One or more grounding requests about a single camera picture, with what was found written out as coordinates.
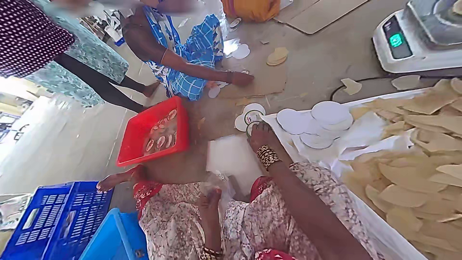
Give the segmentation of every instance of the teal patterned top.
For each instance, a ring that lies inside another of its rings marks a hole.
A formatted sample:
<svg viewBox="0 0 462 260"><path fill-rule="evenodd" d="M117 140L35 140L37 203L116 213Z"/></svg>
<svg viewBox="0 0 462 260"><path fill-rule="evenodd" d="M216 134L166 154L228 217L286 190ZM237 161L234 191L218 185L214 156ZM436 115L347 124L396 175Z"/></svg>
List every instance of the teal patterned top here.
<svg viewBox="0 0 462 260"><path fill-rule="evenodd" d="M128 62L77 19L56 16L44 9L48 0L29 0L52 21L75 36L74 44L65 53L116 82L121 82L128 70ZM50 62L26 79L54 92L60 92L82 103L83 106L103 104L104 100L79 77L56 62Z"/></svg>

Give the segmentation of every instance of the power cord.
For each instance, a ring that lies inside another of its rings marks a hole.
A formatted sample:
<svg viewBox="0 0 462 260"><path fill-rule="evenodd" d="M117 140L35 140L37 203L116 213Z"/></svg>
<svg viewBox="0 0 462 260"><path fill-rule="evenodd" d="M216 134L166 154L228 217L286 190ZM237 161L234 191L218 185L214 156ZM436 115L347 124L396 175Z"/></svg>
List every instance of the power cord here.
<svg viewBox="0 0 462 260"><path fill-rule="evenodd" d="M356 82L361 83L363 81L368 81L368 80L387 80L387 79L394 80L399 77L402 77L402 76L384 76L384 77L364 78L364 79L356 80ZM442 79L462 78L462 75L459 75L459 76L420 76L420 78L421 79L440 79L442 80ZM345 84L334 89L334 91L330 94L329 101L333 101L335 93L337 93L337 91L343 89L344 87L346 87Z"/></svg>

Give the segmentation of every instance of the polka dot dress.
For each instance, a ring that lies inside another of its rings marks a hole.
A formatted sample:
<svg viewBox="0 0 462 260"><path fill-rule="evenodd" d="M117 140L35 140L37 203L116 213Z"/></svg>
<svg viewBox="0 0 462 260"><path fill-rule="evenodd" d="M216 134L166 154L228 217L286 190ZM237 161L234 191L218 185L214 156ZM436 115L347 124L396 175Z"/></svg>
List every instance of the polka dot dress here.
<svg viewBox="0 0 462 260"><path fill-rule="evenodd" d="M51 62L74 43L27 0L0 0L0 76L25 77Z"/></svg>

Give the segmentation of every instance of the scale display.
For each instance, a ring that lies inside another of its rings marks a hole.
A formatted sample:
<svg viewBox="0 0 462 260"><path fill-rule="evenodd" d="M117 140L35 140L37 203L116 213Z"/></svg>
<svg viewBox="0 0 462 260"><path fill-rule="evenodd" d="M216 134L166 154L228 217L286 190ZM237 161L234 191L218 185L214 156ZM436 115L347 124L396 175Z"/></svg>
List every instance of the scale display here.
<svg viewBox="0 0 462 260"><path fill-rule="evenodd" d="M396 16L390 18L383 25L383 32L388 40L388 45L393 58L404 59L412 56L411 48L404 37Z"/></svg>

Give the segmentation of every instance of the blue checked garment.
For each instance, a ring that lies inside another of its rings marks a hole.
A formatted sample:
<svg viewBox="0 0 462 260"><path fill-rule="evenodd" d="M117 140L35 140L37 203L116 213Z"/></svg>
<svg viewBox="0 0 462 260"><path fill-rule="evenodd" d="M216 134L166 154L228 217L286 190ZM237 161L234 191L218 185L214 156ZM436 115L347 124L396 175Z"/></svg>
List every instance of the blue checked garment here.
<svg viewBox="0 0 462 260"><path fill-rule="evenodd" d="M223 37L220 22L215 15L208 15L200 25L194 26L186 43L181 44L170 16L160 14L148 6L144 7L144 12L157 41L189 63L215 68L215 63L223 59ZM153 61L145 63L165 84L168 97L179 95L189 100L198 100L202 96L207 80L188 76Z"/></svg>

